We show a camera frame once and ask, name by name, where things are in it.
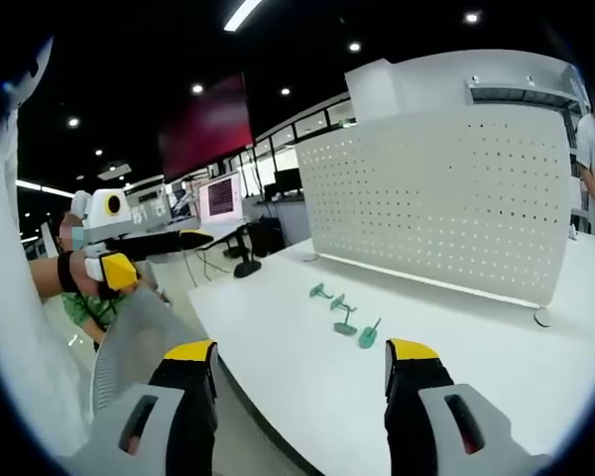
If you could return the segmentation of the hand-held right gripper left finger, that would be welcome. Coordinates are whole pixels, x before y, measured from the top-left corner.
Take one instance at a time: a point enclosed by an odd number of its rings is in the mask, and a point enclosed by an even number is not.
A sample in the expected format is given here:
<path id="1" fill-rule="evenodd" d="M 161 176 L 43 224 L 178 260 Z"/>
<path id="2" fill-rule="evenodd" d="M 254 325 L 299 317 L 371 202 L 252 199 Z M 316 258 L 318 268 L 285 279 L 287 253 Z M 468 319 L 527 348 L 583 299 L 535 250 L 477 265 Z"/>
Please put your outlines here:
<path id="1" fill-rule="evenodd" d="M 209 339 L 167 352 L 94 418 L 89 440 L 61 460 L 68 475 L 210 475 L 217 429 Z"/>

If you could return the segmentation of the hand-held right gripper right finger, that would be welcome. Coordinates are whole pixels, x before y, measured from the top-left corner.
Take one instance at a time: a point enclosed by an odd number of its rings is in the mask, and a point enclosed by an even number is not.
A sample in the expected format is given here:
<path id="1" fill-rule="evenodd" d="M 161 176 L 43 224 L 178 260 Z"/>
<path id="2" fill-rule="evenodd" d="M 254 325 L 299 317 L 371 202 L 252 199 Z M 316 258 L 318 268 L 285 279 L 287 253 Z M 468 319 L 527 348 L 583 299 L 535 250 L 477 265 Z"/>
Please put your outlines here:
<path id="1" fill-rule="evenodd" d="M 550 464 L 514 441 L 508 417 L 454 383 L 423 344 L 387 341 L 385 397 L 393 475 L 541 475 Z"/>

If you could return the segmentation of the person's left hand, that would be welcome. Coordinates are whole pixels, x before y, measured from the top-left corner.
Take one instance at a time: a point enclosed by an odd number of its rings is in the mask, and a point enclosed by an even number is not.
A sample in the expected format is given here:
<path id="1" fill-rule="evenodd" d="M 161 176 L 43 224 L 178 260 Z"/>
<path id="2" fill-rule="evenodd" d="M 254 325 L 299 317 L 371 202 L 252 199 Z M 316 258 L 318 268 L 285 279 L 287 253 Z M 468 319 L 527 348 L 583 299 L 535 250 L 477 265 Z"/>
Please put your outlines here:
<path id="1" fill-rule="evenodd" d="M 99 257 L 89 257 L 83 250 L 72 252 L 69 272 L 82 294 L 98 298 L 112 298 L 115 292 L 108 286 Z"/>

